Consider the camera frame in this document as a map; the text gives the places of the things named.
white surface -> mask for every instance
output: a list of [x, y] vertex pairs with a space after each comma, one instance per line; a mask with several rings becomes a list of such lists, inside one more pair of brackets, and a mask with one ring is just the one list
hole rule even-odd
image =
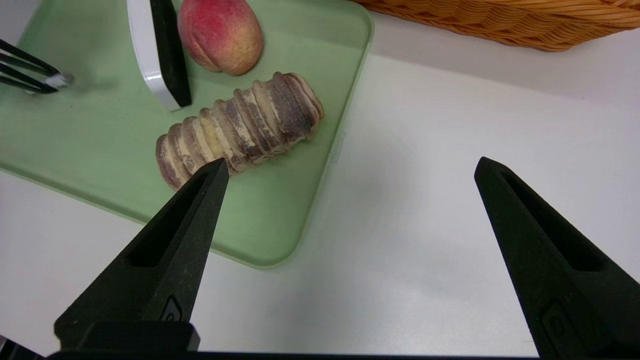
[[[270, 271], [209, 256], [202, 350], [534, 355], [473, 180], [481, 156], [640, 279], [640, 31], [550, 54], [374, 19], [300, 251]], [[0, 174], [0, 334], [55, 351], [53, 321], [139, 229]]]
[[42, 0], [0, 0], [0, 38], [16, 45]]
[[149, 90], [156, 95], [167, 110], [180, 109], [180, 105], [167, 88], [162, 77], [151, 2], [149, 0], [127, 0], [127, 14], [131, 42], [136, 52], [142, 78], [147, 83]]

green tray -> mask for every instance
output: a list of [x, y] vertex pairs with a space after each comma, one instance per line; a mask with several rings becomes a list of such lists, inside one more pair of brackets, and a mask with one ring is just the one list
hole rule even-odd
[[281, 265], [304, 232], [373, 26], [362, 6], [346, 0], [249, 3], [265, 36], [259, 64], [232, 77], [189, 60], [193, 105], [169, 113], [138, 69], [124, 0], [43, 1], [19, 46], [73, 73], [76, 84], [46, 96], [0, 86], [0, 167], [145, 223], [173, 194], [154, 157], [159, 135], [254, 79], [297, 72], [326, 117], [312, 142], [230, 180], [211, 245], [254, 268]]

woven basket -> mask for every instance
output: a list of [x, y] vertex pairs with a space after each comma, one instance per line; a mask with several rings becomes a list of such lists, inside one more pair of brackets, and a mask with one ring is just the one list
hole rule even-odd
[[375, 12], [546, 51], [640, 28], [640, 0], [354, 1]]

